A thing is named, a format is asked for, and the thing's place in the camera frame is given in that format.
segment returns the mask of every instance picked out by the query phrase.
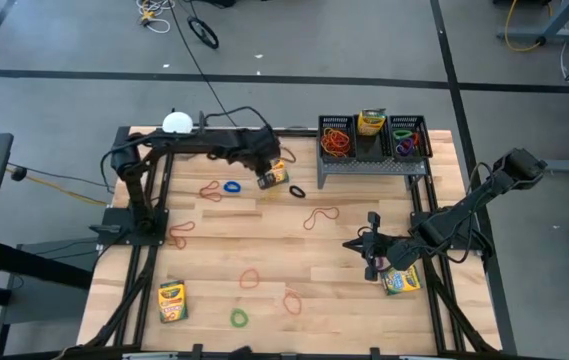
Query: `white ball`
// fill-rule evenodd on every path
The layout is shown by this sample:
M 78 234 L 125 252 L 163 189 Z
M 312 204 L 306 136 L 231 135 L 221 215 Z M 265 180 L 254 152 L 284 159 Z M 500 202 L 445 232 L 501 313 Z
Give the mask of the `white ball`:
M 185 113 L 170 113 L 164 118 L 162 130 L 167 133 L 188 134 L 193 130 L 193 119 Z

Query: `green rubber band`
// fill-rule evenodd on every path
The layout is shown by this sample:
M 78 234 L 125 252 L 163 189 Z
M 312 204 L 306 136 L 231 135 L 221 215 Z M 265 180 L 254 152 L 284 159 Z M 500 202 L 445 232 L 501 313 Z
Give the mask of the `green rubber band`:
M 244 321 L 241 323 L 238 323 L 237 321 L 235 321 L 236 315 L 240 315 L 242 318 L 244 318 Z M 236 327 L 236 328 L 241 328 L 241 327 L 246 326 L 246 324 L 248 324 L 248 315 L 246 315 L 244 310 L 233 309 L 233 311 L 231 312 L 231 325 L 233 325 L 233 327 Z
M 393 138 L 395 140 L 402 140 L 408 137 L 413 136 L 413 132 L 411 130 L 395 130 L 393 131 Z

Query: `concrete floor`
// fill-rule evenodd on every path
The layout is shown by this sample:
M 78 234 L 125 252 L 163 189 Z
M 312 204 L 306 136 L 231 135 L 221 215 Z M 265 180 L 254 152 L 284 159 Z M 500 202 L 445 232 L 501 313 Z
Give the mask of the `concrete floor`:
M 494 37 L 508 8 L 489 0 L 440 2 L 460 82 L 565 85 L 561 44 L 520 54 Z M 0 0 L 0 9 L 4 4 Z M 559 7 L 558 1 L 553 4 Z M 212 51 L 187 32 L 206 73 L 447 81 L 429 0 L 243 0 L 226 10 L 196 6 L 222 43 Z M 175 29 L 154 34 L 136 25 L 136 17 L 132 1 L 18 0 L 0 27 L 0 69 L 197 73 Z M 178 9 L 183 27 L 184 18 Z M 545 9 L 522 6 L 513 25 L 542 24 L 546 18 Z M 566 62 L 569 67 L 569 47 Z M 423 114 L 429 128 L 453 132 L 464 164 L 447 89 L 213 86 L 227 108 L 254 106 L 275 126 L 315 126 L 319 114 L 376 106 Z M 462 100 L 478 160 L 491 162 L 512 147 L 526 147 L 541 158 L 569 159 L 569 94 L 463 91 Z M 11 161 L 94 180 L 117 126 L 159 124 L 173 107 L 191 115 L 219 110 L 202 82 L 0 78 L 0 132 L 15 135 Z M 235 119 L 257 124 L 251 116 Z M 100 188 L 60 184 L 109 199 Z M 87 225 L 99 222 L 102 210 L 36 184 L 6 181 L 0 193 L 0 241 L 88 237 Z M 547 176 L 531 191 L 504 196 L 491 203 L 489 214 L 518 353 L 569 358 L 569 176 Z M 47 330 L 57 325 L 55 333 Z M 78 318 L 22 324 L 12 331 L 7 353 L 70 345 L 78 326 Z M 32 341 L 40 334 L 46 336 L 45 348 L 35 348 Z

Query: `wooden table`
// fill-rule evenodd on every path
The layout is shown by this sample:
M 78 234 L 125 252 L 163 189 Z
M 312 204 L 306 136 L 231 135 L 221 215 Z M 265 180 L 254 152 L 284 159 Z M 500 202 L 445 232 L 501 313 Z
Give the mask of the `wooden table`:
M 153 129 L 132 128 L 131 132 Z M 452 136 L 449 131 L 431 131 L 429 135 L 439 205 L 451 205 L 464 196 Z M 184 233 L 188 243 L 183 250 L 167 238 L 159 251 L 143 350 L 190 351 L 193 344 L 201 343 L 205 351 L 212 352 L 249 345 L 253 351 L 268 353 L 368 354 L 369 348 L 379 347 L 382 354 L 436 354 L 426 289 L 386 296 L 379 283 L 364 280 L 365 262 L 360 255 L 341 246 L 367 225 L 368 211 L 381 215 L 381 232 L 406 234 L 412 203 L 404 179 L 333 175 L 324 189 L 318 190 L 315 139 L 281 141 L 297 156 L 297 163 L 288 166 L 290 184 L 301 187 L 306 199 L 291 196 L 288 185 L 259 190 L 254 174 L 240 164 L 229 166 L 204 155 L 175 160 L 167 201 L 169 226 L 193 221 L 196 227 Z M 221 202 L 201 198 L 199 189 L 212 180 L 221 184 L 237 181 L 242 191 L 225 193 Z M 155 182 L 153 197 L 157 196 L 159 176 Z M 118 183 L 113 206 L 126 205 L 126 189 Z M 331 206 L 339 208 L 339 218 L 318 216 L 314 229 L 303 228 L 314 208 Z M 130 253 L 131 247 L 113 246 L 102 256 L 78 344 L 95 336 L 118 305 Z M 449 254 L 461 256 L 456 251 Z M 417 265 L 424 279 L 421 261 Z M 249 268 L 259 271 L 261 281 L 256 288 L 242 289 L 238 280 Z M 460 307 L 485 340 L 500 348 L 480 258 L 469 256 L 465 263 L 451 264 L 451 268 Z M 186 281 L 189 318 L 162 324 L 157 288 L 177 279 Z M 286 311 L 283 299 L 287 291 L 301 297 L 300 315 Z M 291 301 L 291 308 L 297 306 L 294 300 L 287 301 Z M 449 316 L 441 302 L 440 307 L 447 345 L 452 348 Z M 245 328 L 231 326 L 233 308 L 248 314 Z M 125 343 L 131 343 L 135 326 L 135 316 L 129 319 Z

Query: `crayola box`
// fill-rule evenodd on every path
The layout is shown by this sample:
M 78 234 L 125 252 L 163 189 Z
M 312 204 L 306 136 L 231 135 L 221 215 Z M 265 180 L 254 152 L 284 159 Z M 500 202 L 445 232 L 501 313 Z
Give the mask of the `crayola box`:
M 162 323 L 188 318 L 186 287 L 183 280 L 160 285 L 157 299 L 160 304 L 160 321 Z
M 382 273 L 382 287 L 386 290 L 386 295 L 394 295 L 419 290 L 422 288 L 422 284 L 415 265 L 411 265 L 406 271 L 390 268 Z

